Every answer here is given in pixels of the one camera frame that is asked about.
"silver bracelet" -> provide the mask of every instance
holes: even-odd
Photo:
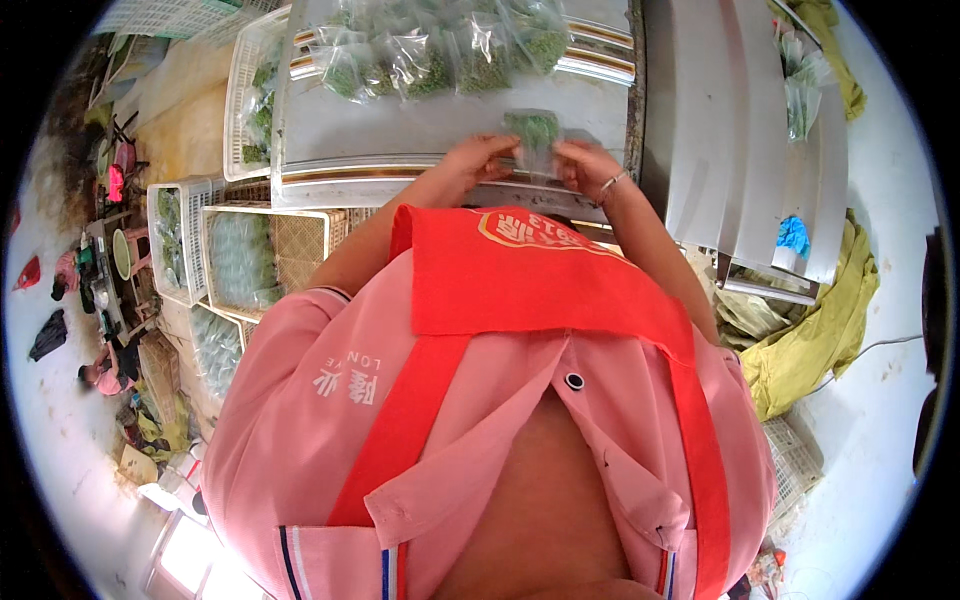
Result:
[[[607,191],[607,188],[608,188],[608,187],[610,187],[610,186],[613,185],[614,183],[617,183],[618,181],[622,180],[623,178],[627,177],[628,175],[630,175],[630,174],[627,173],[627,170],[626,170],[626,169],[624,169],[623,171],[620,171],[619,174],[614,175],[613,177],[609,178],[609,179],[607,180],[607,182],[604,183],[603,186],[600,188],[600,193],[603,194],[604,192]]]

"shirt button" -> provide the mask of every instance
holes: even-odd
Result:
[[[567,387],[569,387],[574,392],[584,389],[584,378],[578,375],[575,372],[569,372],[564,377]]]

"woman's left hand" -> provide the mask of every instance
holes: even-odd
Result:
[[[480,133],[460,142],[446,153],[440,163],[420,176],[438,186],[438,207],[454,207],[464,202],[467,192],[481,181],[502,180],[514,170],[500,162],[512,156],[519,144],[515,135]]]

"plastic stool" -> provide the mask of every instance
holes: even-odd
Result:
[[[150,240],[147,228],[117,229],[113,232],[113,262],[116,263],[117,273],[124,281],[136,275],[136,272],[150,265],[150,253],[140,255],[137,241],[141,238]]]

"hand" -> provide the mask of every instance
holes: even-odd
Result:
[[[443,194],[439,198],[441,207],[459,206],[477,183],[502,180],[514,172],[504,166],[499,158],[512,156],[512,150],[519,141],[515,135],[474,135],[454,146],[440,164],[421,177],[433,180],[442,188]]]
[[[617,184],[609,186],[603,194],[600,188],[611,178],[623,173],[620,163],[602,146],[579,139],[558,142],[553,151],[557,155],[557,176],[566,188],[584,194],[602,206]]]

